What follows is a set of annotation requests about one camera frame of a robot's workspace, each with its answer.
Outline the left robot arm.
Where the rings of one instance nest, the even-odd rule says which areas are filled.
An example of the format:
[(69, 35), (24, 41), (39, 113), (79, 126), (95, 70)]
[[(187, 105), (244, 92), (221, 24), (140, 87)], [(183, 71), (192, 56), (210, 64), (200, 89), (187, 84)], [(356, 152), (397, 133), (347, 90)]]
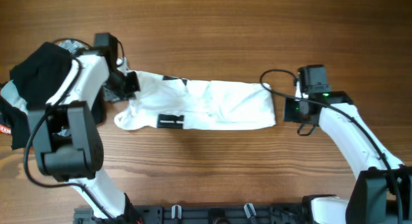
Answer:
[(70, 57), (72, 67), (44, 107), (28, 114), (30, 137), (24, 152), (26, 177), (45, 189), (74, 188), (91, 206), (96, 223), (143, 223), (127, 194), (103, 169), (104, 147), (91, 108), (102, 86), (120, 100), (140, 91), (129, 71), (121, 42), (110, 33), (95, 35), (93, 46)]

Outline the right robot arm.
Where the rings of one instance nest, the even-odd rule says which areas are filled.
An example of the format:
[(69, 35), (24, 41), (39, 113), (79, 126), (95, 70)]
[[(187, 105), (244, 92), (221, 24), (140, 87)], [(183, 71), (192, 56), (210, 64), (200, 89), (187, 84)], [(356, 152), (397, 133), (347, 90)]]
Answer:
[(411, 168), (371, 132), (351, 98), (332, 91), (323, 65), (298, 69), (284, 120), (319, 127), (339, 148), (356, 179), (348, 200), (304, 197), (309, 223), (411, 223)]

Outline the white t-shirt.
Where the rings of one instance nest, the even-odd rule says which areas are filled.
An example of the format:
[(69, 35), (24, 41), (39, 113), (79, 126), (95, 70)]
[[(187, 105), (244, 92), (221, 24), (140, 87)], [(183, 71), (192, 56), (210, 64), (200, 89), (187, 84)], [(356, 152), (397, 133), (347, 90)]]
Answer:
[(115, 124), (217, 131), (253, 130), (276, 123), (271, 94), (259, 83), (188, 80), (137, 71), (140, 90)]

